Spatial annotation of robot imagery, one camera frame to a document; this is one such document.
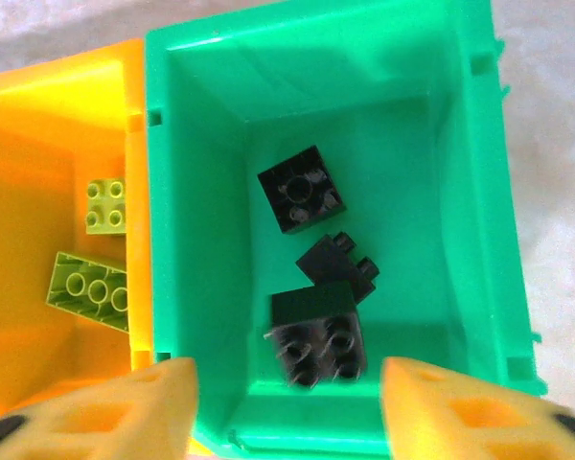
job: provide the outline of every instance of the toy brick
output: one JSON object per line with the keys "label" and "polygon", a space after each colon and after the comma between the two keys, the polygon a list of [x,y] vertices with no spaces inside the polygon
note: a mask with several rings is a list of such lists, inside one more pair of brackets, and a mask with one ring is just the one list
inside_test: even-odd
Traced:
{"label": "toy brick", "polygon": [[356,247],[345,232],[331,238],[325,235],[296,264],[316,284],[349,281],[354,300],[359,304],[375,290],[373,280],[380,274],[368,257],[354,263],[349,252]]}
{"label": "toy brick", "polygon": [[366,368],[356,303],[348,282],[304,287],[271,298],[272,330],[290,383],[357,380]]}
{"label": "toy brick", "polygon": [[123,179],[98,179],[87,186],[88,235],[126,233],[126,183]]}
{"label": "toy brick", "polygon": [[295,233],[345,209],[316,146],[258,174],[283,233]]}
{"label": "toy brick", "polygon": [[58,252],[47,304],[127,332],[126,272]]}

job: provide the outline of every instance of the rectangular green brick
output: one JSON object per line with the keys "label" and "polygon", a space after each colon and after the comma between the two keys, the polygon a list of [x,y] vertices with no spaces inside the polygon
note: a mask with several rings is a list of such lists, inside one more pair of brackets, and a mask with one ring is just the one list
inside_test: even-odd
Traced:
{"label": "rectangular green brick", "polygon": [[119,264],[58,252],[47,304],[127,332],[126,272]]}
{"label": "rectangular green brick", "polygon": [[126,183],[123,179],[97,179],[87,186],[88,235],[126,234]]}

